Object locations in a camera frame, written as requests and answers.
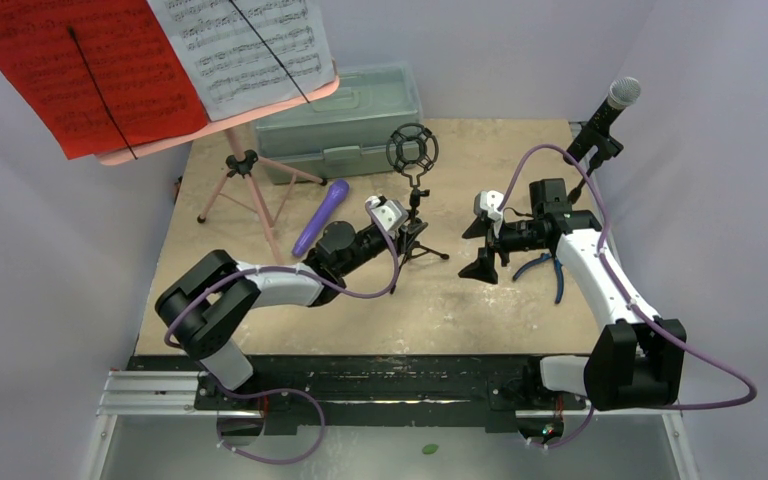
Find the purple tube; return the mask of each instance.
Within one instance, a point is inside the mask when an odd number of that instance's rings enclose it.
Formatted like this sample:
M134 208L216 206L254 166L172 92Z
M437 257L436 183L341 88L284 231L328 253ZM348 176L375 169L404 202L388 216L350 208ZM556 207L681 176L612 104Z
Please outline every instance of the purple tube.
M337 179L337 181L331 184L328 188L328 193L325 194L325 199L322 200L316 213L307 222L307 226L302 230L299 239L296 240L296 246L293 247L294 257L301 257L307 253L307 249L310 248L310 245L319 236L319 232L325 228L325 224L331 218L331 214L334 213L338 205L343 203L343 200L348 195L349 184L342 178Z

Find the white wall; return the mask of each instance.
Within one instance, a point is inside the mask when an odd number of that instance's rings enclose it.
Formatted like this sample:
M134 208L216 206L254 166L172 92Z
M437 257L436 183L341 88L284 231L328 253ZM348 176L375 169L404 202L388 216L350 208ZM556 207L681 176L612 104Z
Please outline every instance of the white wall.
M655 0L321 0L338 66L407 60L425 115L587 119Z
M189 146L67 162L0 74L0 478L73 479L130 355Z
M621 74L638 105L598 175L632 281L760 394L686 423L705 479L768 478L768 2L660 0ZM741 395L689 361L686 402Z

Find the pink music stand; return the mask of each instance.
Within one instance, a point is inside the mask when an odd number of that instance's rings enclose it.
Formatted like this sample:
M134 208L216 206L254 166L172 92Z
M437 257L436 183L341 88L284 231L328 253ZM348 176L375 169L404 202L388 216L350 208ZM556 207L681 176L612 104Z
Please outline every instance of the pink music stand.
M325 98L328 95L331 95L332 93L336 92L339 86L340 86L340 77L335 76L334 81L332 81L331 83L327 83L322 87L314 90L313 92L309 93L307 97L311 101L319 100L320 98ZM237 159L242 160L246 156L245 149L243 148L240 140L237 138L237 135L234 133L233 127L251 122L253 120L257 120L258 118L265 117L267 115L272 115L273 113L278 113L283 110L293 108L297 105L302 105L304 103L305 101L302 97L296 97L284 102L274 103L272 105L267 105L265 107L256 108L254 110L250 110L248 112L245 112L230 118L226 118L224 120L210 122L201 130L194 133L190 133L188 135L181 135L179 137L172 137L172 138L164 138L163 140L158 140L156 142L137 145L134 147L134 153L136 154L137 157L143 157L145 155L157 153L167 148L181 145L182 143L191 142L193 140L210 135L212 133L218 133L218 132L224 131L225 137L228 140L228 145L230 145L231 151L234 153L234 156ZM98 158L98 161L101 162L101 164L103 165L119 165L134 159L134 156L131 155L131 152L126 148L115 150L113 152L103 153L103 154L97 155L96 157ZM248 205L245 205L222 193L222 187L225 186L225 182L229 178L228 172L230 168L226 168L225 171L222 173L222 177L219 179L219 182L217 183L216 188L214 188L213 193L210 195L207 205L205 205L204 209L199 215L198 220L199 220L199 223L201 223L204 221L204 219L207 218L207 213L208 211L210 211L210 208L213 206L213 202L216 200L216 197L220 195L232 200L238 205L241 205L257 213L257 216L260 219L260 224L263 227L263 235L264 237L266 237L266 242L269 243L269 248L272 250L272 256L275 258L275 262L278 263L279 265L283 265L284 259L283 259L283 256L281 255L280 250L278 249L278 243L275 241L275 236L272 232L272 227L275 226L275 221L278 220L278 215L281 214L281 210L283 210L284 203L287 201L287 197L289 197L290 192L292 192L293 190L293 185L295 185L296 179L298 177L301 177L301 178L304 178L305 180L309 180L311 182L316 182L320 184L324 184L325 182L323 181L322 178L319 178L315 175L311 175L309 173L302 172L301 170L297 170L295 168L282 165L280 163L269 160L268 158L260 157L258 158L258 163L262 163L264 166L269 168L283 170L293 175L293 178L290 181L290 184L287 186L287 191L284 194L284 198L281 200L281 205L278 207L278 211L274 217L269 213L269 208L266 206L266 203L263 201L263 195L261 195L260 193L260 188L257 186L257 182L251 175L244 175L243 178L246 180L246 183L249 186L249 193L251 194L252 202L254 202L255 208L251 208Z

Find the toolbox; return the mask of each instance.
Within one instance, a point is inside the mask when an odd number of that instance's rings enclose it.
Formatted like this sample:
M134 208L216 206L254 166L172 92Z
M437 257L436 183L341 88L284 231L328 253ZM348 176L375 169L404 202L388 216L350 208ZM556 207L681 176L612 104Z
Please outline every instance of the toolbox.
M323 178L391 171L385 146L405 123L420 123L422 106L406 64L340 71L340 87L309 104L254 122L258 154ZM416 144L405 145L410 157ZM265 169L272 183L292 174Z

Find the pliers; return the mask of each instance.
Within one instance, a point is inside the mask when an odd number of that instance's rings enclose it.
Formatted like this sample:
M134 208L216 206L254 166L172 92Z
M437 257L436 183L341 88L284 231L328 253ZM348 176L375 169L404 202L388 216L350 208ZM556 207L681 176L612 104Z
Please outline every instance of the pliers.
M523 273L525 273L526 270L528 270L531 267L540 265L541 263L552 259L553 263L555 264L555 278L558 280L558 291L555 294L555 305L561 303L561 299L564 297L564 271L561 269L561 262L553 257L552 255L548 253L543 253L539 257L535 258L534 260L531 260L530 262L527 262L525 265L519 267L519 270L517 270L517 273L514 274L514 281L516 281L519 277L522 276Z

